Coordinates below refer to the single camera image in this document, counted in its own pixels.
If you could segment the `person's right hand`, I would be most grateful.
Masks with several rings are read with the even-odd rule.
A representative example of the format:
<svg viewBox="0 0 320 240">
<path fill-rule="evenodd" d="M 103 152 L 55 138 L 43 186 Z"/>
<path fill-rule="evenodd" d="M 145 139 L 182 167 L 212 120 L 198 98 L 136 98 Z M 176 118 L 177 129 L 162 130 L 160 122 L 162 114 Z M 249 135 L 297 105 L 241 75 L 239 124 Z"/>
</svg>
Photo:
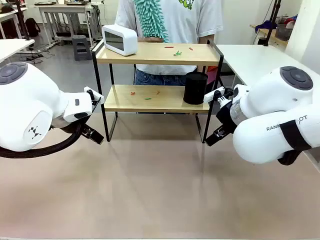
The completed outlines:
<svg viewBox="0 0 320 240">
<path fill-rule="evenodd" d="M 163 43 L 164 40 L 159 37 L 138 37 L 138 42 L 140 43 Z"/>
</svg>

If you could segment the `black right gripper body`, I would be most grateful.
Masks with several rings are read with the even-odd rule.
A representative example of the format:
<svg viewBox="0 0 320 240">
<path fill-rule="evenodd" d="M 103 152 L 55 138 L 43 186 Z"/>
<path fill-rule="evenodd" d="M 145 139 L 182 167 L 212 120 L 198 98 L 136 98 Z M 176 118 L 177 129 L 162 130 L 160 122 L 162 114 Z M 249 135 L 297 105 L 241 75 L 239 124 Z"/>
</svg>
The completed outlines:
<svg viewBox="0 0 320 240">
<path fill-rule="evenodd" d="M 220 108 L 218 113 L 216 114 L 217 119 L 222 123 L 222 125 L 218 128 L 218 132 L 221 133 L 234 133 L 237 128 L 237 124 L 231 117 L 231 107 L 232 102 L 226 103 L 224 106 Z"/>
</svg>

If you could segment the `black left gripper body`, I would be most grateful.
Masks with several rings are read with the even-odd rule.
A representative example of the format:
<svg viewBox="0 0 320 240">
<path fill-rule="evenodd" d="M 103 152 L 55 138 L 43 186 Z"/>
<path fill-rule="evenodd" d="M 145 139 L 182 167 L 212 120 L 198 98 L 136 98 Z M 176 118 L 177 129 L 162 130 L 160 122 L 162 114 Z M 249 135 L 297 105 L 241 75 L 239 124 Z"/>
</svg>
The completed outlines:
<svg viewBox="0 0 320 240">
<path fill-rule="evenodd" d="M 84 137 L 91 136 L 91 127 L 88 126 L 85 122 L 76 122 L 75 123 L 75 134 L 82 135 Z"/>
</svg>

